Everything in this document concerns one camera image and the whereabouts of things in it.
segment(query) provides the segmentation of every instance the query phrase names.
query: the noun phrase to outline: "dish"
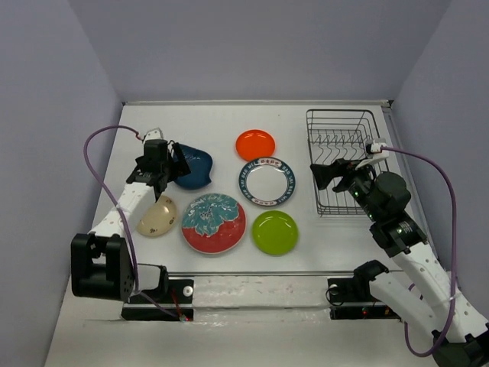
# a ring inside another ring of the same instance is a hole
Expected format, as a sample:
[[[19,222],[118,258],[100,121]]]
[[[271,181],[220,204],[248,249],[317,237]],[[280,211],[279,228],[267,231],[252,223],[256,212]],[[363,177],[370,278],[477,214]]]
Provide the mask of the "dish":
[[[219,254],[238,244],[246,230],[242,206],[228,195],[208,193],[195,199],[182,218],[182,233],[190,247]]]
[[[299,239],[299,229],[291,216],[279,210],[269,210],[256,218],[251,228],[255,245],[269,255],[284,255]]]
[[[262,206],[279,205],[296,189],[296,178],[290,167],[274,157],[258,158],[246,164],[238,183],[248,200]]]
[[[212,169],[212,157],[199,149],[180,144],[186,162],[190,167],[190,174],[178,177],[175,184],[186,190],[198,190],[209,185]]]
[[[175,203],[168,196],[160,195],[157,202],[143,215],[136,230],[146,237],[158,237],[173,227],[176,214]]]
[[[248,130],[238,136],[236,151],[245,161],[253,161],[259,157],[270,157],[275,152],[275,140],[267,132]]]

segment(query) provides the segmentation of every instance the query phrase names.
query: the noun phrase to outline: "plate center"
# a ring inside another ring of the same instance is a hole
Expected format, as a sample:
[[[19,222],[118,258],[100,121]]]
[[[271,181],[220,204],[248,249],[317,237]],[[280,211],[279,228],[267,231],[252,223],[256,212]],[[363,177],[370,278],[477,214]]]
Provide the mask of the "plate center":
[[[246,186],[249,193],[259,200],[277,200],[287,191],[287,177],[274,166],[256,166],[248,174]]]

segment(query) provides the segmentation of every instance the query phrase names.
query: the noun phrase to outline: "teal flower pattern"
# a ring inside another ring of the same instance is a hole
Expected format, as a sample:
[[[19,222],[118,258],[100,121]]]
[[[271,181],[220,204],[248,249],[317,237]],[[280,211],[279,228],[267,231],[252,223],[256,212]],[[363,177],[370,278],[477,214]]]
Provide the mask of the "teal flower pattern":
[[[224,221],[238,218],[238,202],[220,193],[209,193],[191,202],[183,214],[182,227],[199,235],[215,235]]]

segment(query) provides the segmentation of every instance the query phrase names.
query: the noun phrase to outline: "wall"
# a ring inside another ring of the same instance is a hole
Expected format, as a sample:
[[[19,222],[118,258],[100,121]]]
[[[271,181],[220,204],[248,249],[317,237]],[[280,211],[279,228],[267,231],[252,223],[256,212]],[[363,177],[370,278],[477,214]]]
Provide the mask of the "wall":
[[[83,142],[121,104],[66,0],[0,5],[0,361],[44,364],[69,274],[70,240],[89,228],[99,188]],[[112,137],[91,155],[103,172]]]
[[[449,0],[70,0],[126,101],[393,99]]]
[[[458,273],[468,299],[489,317],[489,2],[454,0],[394,103],[405,148],[430,156],[458,198]],[[451,206],[439,174],[411,161],[416,187],[444,265]]]

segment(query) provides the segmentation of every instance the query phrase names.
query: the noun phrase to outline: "dish rack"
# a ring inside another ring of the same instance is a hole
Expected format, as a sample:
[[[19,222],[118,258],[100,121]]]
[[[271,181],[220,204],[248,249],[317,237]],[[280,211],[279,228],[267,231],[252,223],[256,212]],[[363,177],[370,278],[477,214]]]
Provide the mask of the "dish rack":
[[[307,143],[312,164],[331,164],[336,159],[357,160],[365,157],[364,144],[380,138],[374,114],[357,109],[310,109],[306,113]],[[386,161],[374,166],[377,174],[389,171]],[[325,190],[316,182],[317,213],[321,216],[364,215],[363,209],[348,192],[335,193],[340,177],[333,179]]]

